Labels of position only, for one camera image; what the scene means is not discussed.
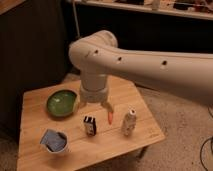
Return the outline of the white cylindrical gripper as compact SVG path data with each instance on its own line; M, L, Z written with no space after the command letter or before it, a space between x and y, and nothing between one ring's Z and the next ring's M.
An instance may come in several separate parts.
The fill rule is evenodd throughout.
M78 108L86 103L101 103L108 113L114 113L113 106L106 101L108 97L107 76L104 74L82 73L80 85L80 102Z

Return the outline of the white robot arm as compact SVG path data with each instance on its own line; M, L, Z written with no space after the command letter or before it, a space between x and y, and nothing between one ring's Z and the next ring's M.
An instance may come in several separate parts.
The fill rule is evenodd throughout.
M213 107L213 54L120 49L102 30L71 43L69 59L81 72L82 103L105 104L114 75Z

